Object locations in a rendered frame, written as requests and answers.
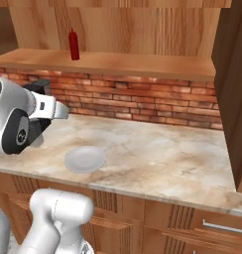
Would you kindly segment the wooden drawer front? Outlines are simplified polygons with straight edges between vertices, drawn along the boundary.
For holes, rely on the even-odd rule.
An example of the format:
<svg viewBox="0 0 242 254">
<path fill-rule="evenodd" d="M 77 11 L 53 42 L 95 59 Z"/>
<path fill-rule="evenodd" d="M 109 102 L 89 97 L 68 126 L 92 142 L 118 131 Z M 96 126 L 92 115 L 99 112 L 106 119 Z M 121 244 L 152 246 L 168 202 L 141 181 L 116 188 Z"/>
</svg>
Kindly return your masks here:
<svg viewBox="0 0 242 254">
<path fill-rule="evenodd" d="M 175 205 L 163 230 L 167 248 L 177 254 L 242 254 L 242 234 L 205 227 L 203 219 L 242 229 L 242 216 Z"/>
</svg>

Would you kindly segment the red ketchup bottle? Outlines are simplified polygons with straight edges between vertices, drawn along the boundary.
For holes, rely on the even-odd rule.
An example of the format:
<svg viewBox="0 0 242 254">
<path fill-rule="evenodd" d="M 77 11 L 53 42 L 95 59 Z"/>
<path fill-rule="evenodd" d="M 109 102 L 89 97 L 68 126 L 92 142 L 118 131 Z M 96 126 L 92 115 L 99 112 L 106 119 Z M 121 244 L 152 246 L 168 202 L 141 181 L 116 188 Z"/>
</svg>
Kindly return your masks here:
<svg viewBox="0 0 242 254">
<path fill-rule="evenodd" d="M 68 39 L 69 39 L 69 49 L 70 49 L 71 59 L 73 61 L 78 61 L 79 48 L 78 48 L 77 34 L 74 30 L 70 30 Z"/>
</svg>

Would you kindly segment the wooden upper cupboard run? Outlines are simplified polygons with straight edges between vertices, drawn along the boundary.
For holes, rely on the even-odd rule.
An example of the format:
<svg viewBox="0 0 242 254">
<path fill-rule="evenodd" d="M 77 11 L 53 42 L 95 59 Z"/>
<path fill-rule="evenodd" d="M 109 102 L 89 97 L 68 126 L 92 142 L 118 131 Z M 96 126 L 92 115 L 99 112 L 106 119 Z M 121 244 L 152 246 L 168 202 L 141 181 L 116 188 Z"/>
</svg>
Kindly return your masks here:
<svg viewBox="0 0 242 254">
<path fill-rule="evenodd" d="M 8 0 L 18 44 L 86 52 L 211 55 L 220 11 L 232 0 Z"/>
</svg>

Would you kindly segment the wooden raised ledge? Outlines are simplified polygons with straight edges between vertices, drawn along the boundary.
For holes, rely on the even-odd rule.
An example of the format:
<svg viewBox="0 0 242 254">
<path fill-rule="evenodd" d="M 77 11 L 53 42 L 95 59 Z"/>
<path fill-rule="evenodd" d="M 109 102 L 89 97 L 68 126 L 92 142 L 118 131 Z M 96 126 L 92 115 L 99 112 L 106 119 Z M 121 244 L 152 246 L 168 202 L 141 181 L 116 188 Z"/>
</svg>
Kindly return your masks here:
<svg viewBox="0 0 242 254">
<path fill-rule="evenodd" d="M 215 77 L 211 59 L 119 53 L 81 52 L 73 61 L 67 51 L 17 49 L 1 55 L 0 66 L 195 81 Z"/>
</svg>

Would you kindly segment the tall dark wooden cabinet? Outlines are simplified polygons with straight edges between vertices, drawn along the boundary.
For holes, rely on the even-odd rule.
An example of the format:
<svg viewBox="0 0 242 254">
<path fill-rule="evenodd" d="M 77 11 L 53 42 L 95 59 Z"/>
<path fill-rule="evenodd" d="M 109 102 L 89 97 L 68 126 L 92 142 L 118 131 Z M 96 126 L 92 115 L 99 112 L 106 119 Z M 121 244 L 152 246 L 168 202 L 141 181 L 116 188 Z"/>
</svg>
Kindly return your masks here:
<svg viewBox="0 0 242 254">
<path fill-rule="evenodd" d="M 242 0 L 220 12 L 212 61 L 216 96 L 236 190 L 242 192 Z"/>
</svg>

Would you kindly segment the white round plate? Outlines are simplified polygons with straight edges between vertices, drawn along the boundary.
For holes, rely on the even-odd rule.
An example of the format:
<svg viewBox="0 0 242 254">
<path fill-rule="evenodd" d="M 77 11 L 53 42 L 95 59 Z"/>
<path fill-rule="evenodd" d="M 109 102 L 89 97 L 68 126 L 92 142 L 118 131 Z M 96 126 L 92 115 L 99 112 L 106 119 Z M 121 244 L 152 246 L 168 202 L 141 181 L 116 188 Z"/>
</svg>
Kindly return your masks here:
<svg viewBox="0 0 242 254">
<path fill-rule="evenodd" d="M 89 174 L 106 162 L 105 152 L 95 146 L 82 146 L 69 151 L 64 158 L 65 167 L 76 174 Z"/>
</svg>

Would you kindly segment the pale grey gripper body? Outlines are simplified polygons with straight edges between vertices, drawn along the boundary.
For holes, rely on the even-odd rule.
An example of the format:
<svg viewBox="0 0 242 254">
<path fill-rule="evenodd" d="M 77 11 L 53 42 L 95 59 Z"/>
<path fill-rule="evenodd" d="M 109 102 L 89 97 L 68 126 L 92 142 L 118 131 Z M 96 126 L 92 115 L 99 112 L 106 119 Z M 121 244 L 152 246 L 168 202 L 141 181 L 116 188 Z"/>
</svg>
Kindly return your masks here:
<svg viewBox="0 0 242 254">
<path fill-rule="evenodd" d="M 57 101 L 55 107 L 54 118 L 55 119 L 67 119 L 69 113 L 69 108 L 63 103 Z"/>
</svg>

